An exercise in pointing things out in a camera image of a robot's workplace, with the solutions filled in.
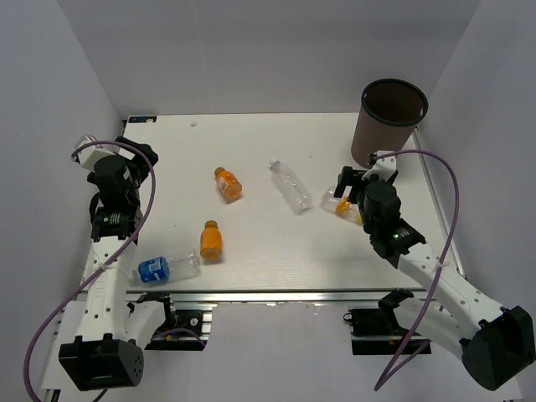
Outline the clear bottle orange label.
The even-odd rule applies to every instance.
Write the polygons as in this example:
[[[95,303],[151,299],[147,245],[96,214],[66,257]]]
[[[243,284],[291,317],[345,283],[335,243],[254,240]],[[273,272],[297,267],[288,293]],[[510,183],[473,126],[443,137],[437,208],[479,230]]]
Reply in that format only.
[[[335,198],[335,186],[330,186],[323,194],[320,206],[328,213],[334,214],[353,224],[361,225],[361,215],[357,204],[352,204],[347,197]]]

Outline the clear plastic bottle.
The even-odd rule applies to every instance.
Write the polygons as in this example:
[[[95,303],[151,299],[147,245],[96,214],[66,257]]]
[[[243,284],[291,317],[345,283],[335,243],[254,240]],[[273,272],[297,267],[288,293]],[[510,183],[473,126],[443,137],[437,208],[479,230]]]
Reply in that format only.
[[[293,170],[280,160],[270,160],[271,180],[294,214],[312,207],[312,196]]]

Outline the orange juice bottle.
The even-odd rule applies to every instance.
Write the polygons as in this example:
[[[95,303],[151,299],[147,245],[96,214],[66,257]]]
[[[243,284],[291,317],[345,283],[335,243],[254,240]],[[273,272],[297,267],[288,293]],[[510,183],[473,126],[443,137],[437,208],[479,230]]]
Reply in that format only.
[[[218,223],[209,220],[200,235],[200,256],[205,263],[215,263],[223,254],[223,238]]]
[[[223,167],[217,167],[214,170],[214,178],[226,201],[234,202],[242,195],[242,184],[232,172]]]

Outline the clear bottle blue label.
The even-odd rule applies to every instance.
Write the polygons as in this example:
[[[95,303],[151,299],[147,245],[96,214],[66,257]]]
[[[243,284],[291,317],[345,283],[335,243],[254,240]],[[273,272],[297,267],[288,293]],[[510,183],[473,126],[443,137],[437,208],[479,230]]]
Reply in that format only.
[[[157,286],[185,281],[200,275],[198,253],[162,255],[145,260],[132,270],[130,283],[136,286]]]

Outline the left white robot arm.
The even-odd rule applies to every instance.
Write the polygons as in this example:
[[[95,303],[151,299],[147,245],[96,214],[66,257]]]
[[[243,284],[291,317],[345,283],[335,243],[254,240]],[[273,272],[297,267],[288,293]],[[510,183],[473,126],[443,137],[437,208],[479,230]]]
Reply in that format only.
[[[164,305],[126,303],[137,237],[147,217],[139,188],[158,156],[147,144],[122,137],[113,143],[131,152],[132,158],[104,148],[93,136],[83,136],[73,156],[97,187],[90,202],[89,276],[82,285],[87,291],[85,310],[74,340],[59,347],[59,363],[80,391],[139,385],[150,331],[167,334],[177,324],[177,313]]]

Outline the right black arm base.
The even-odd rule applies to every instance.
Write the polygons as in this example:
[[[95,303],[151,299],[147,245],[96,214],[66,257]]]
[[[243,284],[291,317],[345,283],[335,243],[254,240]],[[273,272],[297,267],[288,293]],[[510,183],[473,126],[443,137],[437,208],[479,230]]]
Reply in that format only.
[[[348,307],[343,322],[349,326],[353,356],[394,355],[410,328],[401,327],[394,316],[394,309],[406,299],[424,300],[418,293],[395,288]]]

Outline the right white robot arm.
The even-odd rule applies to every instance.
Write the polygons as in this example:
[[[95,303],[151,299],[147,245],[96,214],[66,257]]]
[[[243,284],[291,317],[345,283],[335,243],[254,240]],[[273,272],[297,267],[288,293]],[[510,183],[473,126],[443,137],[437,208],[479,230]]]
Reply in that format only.
[[[349,201],[358,206],[376,254],[430,291],[446,310],[430,309],[417,322],[423,302],[410,291],[395,289],[379,301],[376,321],[356,321],[353,327],[390,334],[413,329],[459,358],[484,389],[499,389],[535,361],[533,320],[521,307],[504,307],[439,262],[425,237],[400,216],[393,185],[397,174],[393,168],[344,167],[334,195],[350,191]]]

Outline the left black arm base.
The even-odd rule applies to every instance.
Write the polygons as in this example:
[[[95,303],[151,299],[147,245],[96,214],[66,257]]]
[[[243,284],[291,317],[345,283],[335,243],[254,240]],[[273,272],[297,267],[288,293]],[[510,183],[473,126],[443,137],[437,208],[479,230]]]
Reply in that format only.
[[[146,351],[203,351],[204,346],[197,338],[201,338],[203,330],[204,311],[197,307],[180,307],[170,293],[152,291],[142,293],[135,301],[129,301],[131,316],[143,302],[159,302],[165,313],[165,321],[154,335],[161,332],[171,332],[163,337],[155,338],[145,347]]]

